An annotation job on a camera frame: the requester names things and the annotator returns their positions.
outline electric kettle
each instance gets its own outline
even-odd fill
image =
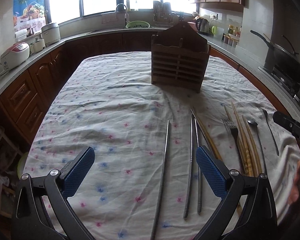
[[[199,16],[195,18],[195,26],[199,33],[209,34],[209,22]]]

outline electrical outlet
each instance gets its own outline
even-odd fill
[[[217,19],[218,19],[218,14],[217,14],[217,13],[211,13],[211,14],[210,14],[210,19],[215,19],[215,20],[217,20]]]

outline spoon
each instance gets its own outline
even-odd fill
[[[258,133],[258,127],[257,127],[258,123],[254,119],[249,119],[247,122],[256,128],[257,136],[258,136],[258,141],[259,141],[259,144],[260,144],[260,149],[261,149],[261,154],[262,154],[263,169],[265,170],[265,174],[268,175],[267,167],[266,167],[266,161],[265,161],[265,156],[263,154],[262,145],[261,145],[261,141],[260,141],[260,137],[259,137],[259,133]]]
[[[270,130],[270,133],[271,133],[273,142],[274,142],[275,150],[277,151],[277,155],[279,156],[278,146],[277,146],[277,143],[275,142],[273,133],[272,133],[272,131],[271,131],[271,129],[270,129],[270,126],[269,126],[269,123],[268,123],[268,112],[267,112],[265,109],[263,109],[263,108],[259,108],[259,109],[262,110],[263,114],[264,114],[265,117],[266,117],[267,125],[268,125],[268,127],[269,127],[269,130]]]

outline wooden utensil holder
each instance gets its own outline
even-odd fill
[[[162,32],[159,36],[152,36],[151,83],[184,87],[199,93],[207,68],[211,46],[207,45],[207,40],[198,35],[188,23],[181,22],[178,25],[164,31],[167,32],[166,35]],[[177,39],[179,39],[179,44],[175,46]]]

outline kitchen faucet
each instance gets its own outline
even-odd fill
[[[117,12],[117,9],[118,9],[119,5],[123,5],[126,8],[126,14],[124,15],[124,21],[125,21],[125,25],[127,26],[127,23],[129,22],[128,8],[124,3],[119,3],[119,4],[117,4],[117,7],[115,8],[114,12]]]

